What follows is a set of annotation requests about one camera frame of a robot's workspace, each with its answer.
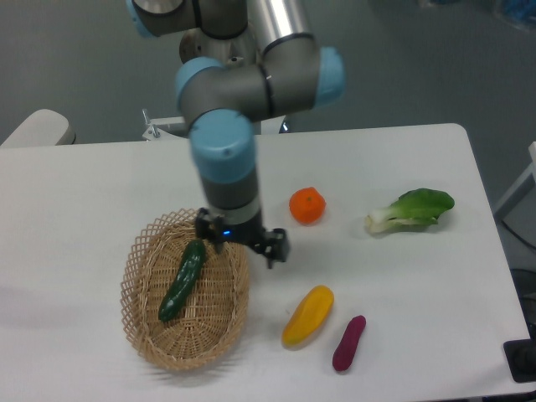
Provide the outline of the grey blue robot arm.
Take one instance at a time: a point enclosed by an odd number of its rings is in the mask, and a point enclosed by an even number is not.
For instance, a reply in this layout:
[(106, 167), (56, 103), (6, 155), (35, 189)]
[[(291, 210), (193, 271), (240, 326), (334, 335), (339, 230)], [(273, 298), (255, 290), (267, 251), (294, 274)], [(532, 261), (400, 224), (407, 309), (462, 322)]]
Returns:
[(194, 36), (175, 91), (207, 200), (196, 235), (216, 249), (231, 242), (270, 263), (285, 261), (285, 230), (263, 225), (255, 124), (340, 99), (342, 56), (318, 45), (300, 1), (130, 1), (126, 7), (142, 36)]

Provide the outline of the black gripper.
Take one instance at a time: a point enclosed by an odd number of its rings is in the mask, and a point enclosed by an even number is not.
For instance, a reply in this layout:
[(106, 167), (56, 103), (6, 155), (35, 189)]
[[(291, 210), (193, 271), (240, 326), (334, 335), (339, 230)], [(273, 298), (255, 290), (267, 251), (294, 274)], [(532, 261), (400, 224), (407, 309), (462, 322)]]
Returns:
[(196, 237), (207, 240), (217, 254), (224, 243), (236, 243), (263, 255), (268, 269), (275, 263), (287, 261), (290, 242), (285, 229), (265, 231), (261, 209), (246, 216), (237, 210), (211, 210), (200, 208), (194, 220)]

